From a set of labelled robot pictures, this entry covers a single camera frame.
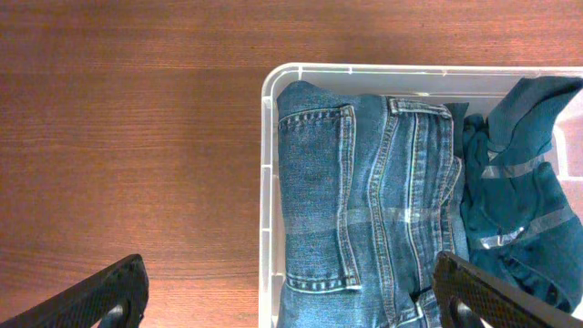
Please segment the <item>dark blue jeans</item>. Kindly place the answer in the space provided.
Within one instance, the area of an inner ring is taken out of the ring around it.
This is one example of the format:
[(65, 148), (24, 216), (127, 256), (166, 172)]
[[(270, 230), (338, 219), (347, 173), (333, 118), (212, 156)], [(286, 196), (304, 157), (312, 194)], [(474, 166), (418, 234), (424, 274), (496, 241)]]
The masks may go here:
[(468, 254), (464, 103), (339, 95), (277, 100), (285, 280), (281, 327), (437, 327), (437, 255)]

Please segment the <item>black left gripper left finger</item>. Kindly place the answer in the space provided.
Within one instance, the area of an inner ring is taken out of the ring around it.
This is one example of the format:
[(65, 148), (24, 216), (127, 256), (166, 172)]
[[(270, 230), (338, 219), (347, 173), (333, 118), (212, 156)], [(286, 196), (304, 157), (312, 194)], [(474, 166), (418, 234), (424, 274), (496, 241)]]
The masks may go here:
[(131, 254), (2, 322), (3, 327), (138, 327), (148, 304), (143, 259)]

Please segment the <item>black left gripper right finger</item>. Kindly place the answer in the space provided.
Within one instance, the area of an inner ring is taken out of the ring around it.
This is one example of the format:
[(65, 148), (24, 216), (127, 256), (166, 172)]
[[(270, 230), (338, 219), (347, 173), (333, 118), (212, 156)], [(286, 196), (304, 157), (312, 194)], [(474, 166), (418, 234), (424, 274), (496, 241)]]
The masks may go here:
[(437, 255), (433, 291), (445, 328), (582, 328), (582, 322), (448, 251)]

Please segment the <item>blue cloth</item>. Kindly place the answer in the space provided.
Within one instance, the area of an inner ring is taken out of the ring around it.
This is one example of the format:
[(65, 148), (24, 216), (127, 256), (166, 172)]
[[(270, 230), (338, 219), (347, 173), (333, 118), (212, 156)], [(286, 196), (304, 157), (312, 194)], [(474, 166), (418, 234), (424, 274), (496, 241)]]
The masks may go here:
[(463, 130), (469, 261), (566, 313), (582, 300), (582, 224), (545, 156), (581, 88), (579, 77), (522, 78)]

